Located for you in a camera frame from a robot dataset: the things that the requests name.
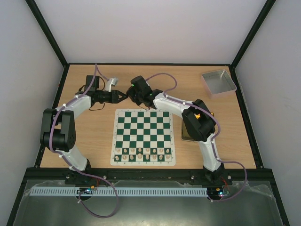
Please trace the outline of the gold tin with dark pieces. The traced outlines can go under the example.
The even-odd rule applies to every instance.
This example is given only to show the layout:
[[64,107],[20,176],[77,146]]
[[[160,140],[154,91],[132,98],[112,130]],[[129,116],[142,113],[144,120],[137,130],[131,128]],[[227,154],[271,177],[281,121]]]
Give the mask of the gold tin with dark pieces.
[[190,141],[207,141],[215,133],[214,120],[205,113],[190,114],[182,120],[182,139]]

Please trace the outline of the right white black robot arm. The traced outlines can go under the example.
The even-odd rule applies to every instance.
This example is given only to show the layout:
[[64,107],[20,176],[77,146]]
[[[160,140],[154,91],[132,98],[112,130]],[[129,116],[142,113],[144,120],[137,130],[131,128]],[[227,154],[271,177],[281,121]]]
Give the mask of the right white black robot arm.
[[206,181],[214,185],[221,180],[224,165],[218,161],[214,138],[216,122],[202,100],[186,101],[158,89],[136,91],[134,87],[128,89],[127,95],[137,105],[144,104],[146,107],[181,117],[189,136],[199,144]]

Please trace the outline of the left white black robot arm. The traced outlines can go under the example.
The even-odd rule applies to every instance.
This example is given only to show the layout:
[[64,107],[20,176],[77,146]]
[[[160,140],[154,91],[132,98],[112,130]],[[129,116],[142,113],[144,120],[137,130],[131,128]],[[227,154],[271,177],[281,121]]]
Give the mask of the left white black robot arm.
[[64,159],[69,169],[84,172],[90,167],[90,162],[75,145],[75,119],[95,103],[118,104],[125,99],[127,94],[119,90],[79,91],[72,100],[62,106],[44,110],[40,132],[41,145]]

